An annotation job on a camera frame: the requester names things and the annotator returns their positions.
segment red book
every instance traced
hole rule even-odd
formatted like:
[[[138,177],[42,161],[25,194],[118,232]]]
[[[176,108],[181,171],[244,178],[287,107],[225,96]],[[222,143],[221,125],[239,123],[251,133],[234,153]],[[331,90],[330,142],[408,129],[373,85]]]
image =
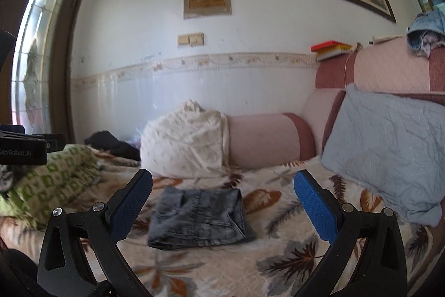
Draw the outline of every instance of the red book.
[[[311,52],[316,52],[316,51],[319,51],[326,47],[341,46],[341,45],[349,46],[349,44],[345,44],[345,43],[341,43],[341,42],[337,42],[337,41],[327,41],[327,42],[323,42],[323,43],[319,43],[319,44],[314,44],[313,46],[311,46]]]

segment wall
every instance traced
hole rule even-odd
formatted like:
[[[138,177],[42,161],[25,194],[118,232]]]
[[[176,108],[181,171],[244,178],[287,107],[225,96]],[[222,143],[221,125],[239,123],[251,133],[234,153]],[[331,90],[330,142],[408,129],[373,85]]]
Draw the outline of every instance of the wall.
[[[419,2],[417,0],[411,0],[412,7],[415,9],[416,14],[422,13],[422,9],[420,8]]]
[[[311,44],[332,38],[367,45],[373,35],[404,33],[418,13],[412,0],[389,1],[397,24],[344,0],[232,0],[232,16],[189,20],[182,18],[183,0],[83,0],[72,78],[100,74],[98,79],[105,75],[107,81],[73,89],[76,138],[81,141],[99,129],[129,137],[146,120],[187,98],[231,115],[299,113],[315,83],[313,68],[234,66],[208,74],[170,74],[162,80],[147,74],[125,82],[110,72],[200,54],[271,52],[274,59],[274,53],[308,53]],[[178,35],[194,32],[205,34],[205,46],[177,47]]]
[[[72,77],[195,54],[306,53],[331,38],[367,44],[404,32],[415,17],[411,0],[389,1],[397,25],[344,0],[232,0],[232,16],[190,20],[182,19],[183,0],[83,0]],[[177,36],[192,32],[204,32],[206,45],[178,49]]]

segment floral bedsheet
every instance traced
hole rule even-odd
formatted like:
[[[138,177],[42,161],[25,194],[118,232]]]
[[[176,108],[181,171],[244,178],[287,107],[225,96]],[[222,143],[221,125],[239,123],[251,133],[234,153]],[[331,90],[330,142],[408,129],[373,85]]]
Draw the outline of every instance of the floral bedsheet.
[[[97,201],[107,201],[123,188],[137,167],[119,166],[104,159],[102,181],[66,206],[68,212],[87,210]],[[318,158],[260,170],[239,170],[224,178],[176,178],[154,176],[153,191],[134,222],[127,239],[118,247],[147,289],[156,296],[250,297],[292,296],[310,276],[328,249],[317,235],[293,190],[293,176],[308,169],[318,183],[333,192],[339,202],[357,209],[380,212],[379,196],[324,169]],[[177,188],[239,188],[248,221],[258,239],[241,245],[194,248],[181,252],[161,251],[147,246],[150,217],[165,186]],[[428,227],[408,224],[399,218],[406,251],[409,288],[421,278],[431,260],[433,238]],[[35,261],[43,232],[30,231],[12,218],[0,220],[0,235],[9,247]],[[85,252],[98,279],[105,277],[88,240]],[[360,256],[359,240],[335,290],[344,287]]]

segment folded jeans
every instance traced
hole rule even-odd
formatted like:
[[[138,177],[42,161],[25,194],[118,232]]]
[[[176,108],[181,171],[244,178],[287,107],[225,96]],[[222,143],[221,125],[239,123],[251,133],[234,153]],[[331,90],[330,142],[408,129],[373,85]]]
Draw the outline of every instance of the folded jeans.
[[[440,9],[419,14],[408,27],[406,39],[411,49],[419,51],[422,39],[430,31],[445,35],[445,14]]]
[[[241,192],[181,190],[167,186],[157,202],[148,245],[175,250],[249,242],[256,234],[246,221]]]

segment light switch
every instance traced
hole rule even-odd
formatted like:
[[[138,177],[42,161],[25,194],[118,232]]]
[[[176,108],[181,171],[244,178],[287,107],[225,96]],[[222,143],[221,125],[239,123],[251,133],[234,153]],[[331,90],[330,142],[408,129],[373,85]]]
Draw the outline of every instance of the light switch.
[[[180,35],[177,37],[177,45],[184,46],[203,46],[204,45],[204,33],[192,33],[189,35]]]
[[[189,35],[182,35],[177,37],[177,45],[189,45]]]
[[[204,34],[196,33],[194,35],[189,35],[189,43],[191,46],[203,46],[204,45]]]

